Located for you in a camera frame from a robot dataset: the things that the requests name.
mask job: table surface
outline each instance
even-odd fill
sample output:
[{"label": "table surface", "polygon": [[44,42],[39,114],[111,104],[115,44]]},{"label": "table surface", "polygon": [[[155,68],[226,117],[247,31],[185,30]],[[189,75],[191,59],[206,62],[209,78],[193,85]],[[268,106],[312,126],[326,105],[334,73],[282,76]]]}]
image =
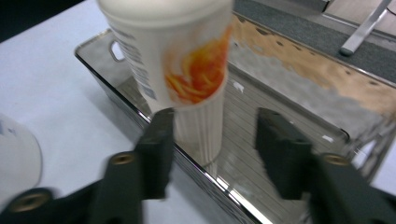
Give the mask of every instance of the table surface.
[{"label": "table surface", "polygon": [[[39,186],[54,187],[59,196],[100,178],[105,159],[131,149],[140,135],[74,56],[77,45],[107,27],[96,3],[88,0],[0,44],[0,112],[35,135],[43,153]],[[393,194],[395,148],[373,182]],[[183,199],[183,190],[171,184],[168,191],[171,203],[184,212],[150,203],[152,214],[161,214],[166,223],[208,222]],[[148,214],[148,220],[154,218]]]}]

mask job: brass insert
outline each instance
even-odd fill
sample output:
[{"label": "brass insert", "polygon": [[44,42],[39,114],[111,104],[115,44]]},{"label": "brass insert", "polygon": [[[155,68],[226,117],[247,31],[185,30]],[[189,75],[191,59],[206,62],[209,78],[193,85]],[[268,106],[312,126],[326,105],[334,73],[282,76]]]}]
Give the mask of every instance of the brass insert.
[{"label": "brass insert", "polygon": [[129,154],[120,154],[118,156],[115,156],[111,159],[111,163],[115,165],[122,165],[129,163],[134,160],[134,156],[129,155]]},{"label": "brass insert", "polygon": [[344,157],[340,157],[337,155],[326,155],[324,157],[324,160],[328,163],[331,163],[333,165],[348,165],[349,161],[345,159]]},{"label": "brass insert", "polygon": [[30,211],[43,205],[49,199],[50,196],[44,193],[26,195],[14,202],[10,207],[10,211],[14,213]]}]

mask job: white table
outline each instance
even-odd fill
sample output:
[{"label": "white table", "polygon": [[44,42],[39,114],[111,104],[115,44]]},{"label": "white table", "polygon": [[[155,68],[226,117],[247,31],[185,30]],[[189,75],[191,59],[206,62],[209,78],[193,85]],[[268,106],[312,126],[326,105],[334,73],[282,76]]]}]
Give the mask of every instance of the white table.
[{"label": "white table", "polygon": [[[54,187],[59,196],[100,178],[106,158],[131,149],[140,134],[74,56],[77,45],[107,27],[88,0],[0,44],[0,112],[35,135],[44,160],[39,187]],[[394,161],[395,149],[374,185],[396,194]],[[167,190],[166,206],[148,203],[148,223],[231,223],[205,214],[173,184]]]}]

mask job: white object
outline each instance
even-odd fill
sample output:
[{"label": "white object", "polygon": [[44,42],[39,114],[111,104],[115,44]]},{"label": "white object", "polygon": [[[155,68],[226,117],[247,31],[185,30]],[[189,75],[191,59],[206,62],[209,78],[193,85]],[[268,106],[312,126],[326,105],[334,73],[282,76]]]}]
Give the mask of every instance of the white object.
[{"label": "white object", "polygon": [[152,113],[177,111],[175,138],[201,165],[221,149],[233,0],[98,0]]},{"label": "white object", "polygon": [[35,137],[0,114],[0,207],[34,187],[41,175],[41,152]]}]

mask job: orange graphic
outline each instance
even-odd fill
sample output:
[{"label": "orange graphic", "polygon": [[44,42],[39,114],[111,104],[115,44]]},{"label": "orange graphic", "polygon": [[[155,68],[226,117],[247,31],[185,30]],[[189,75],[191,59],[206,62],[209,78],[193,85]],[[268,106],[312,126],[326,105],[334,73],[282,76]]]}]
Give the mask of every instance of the orange graphic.
[{"label": "orange graphic", "polygon": [[181,60],[183,74],[165,68],[165,80],[171,98],[184,104],[198,104],[211,96],[225,76],[231,26],[220,39],[213,39],[185,55]]}]

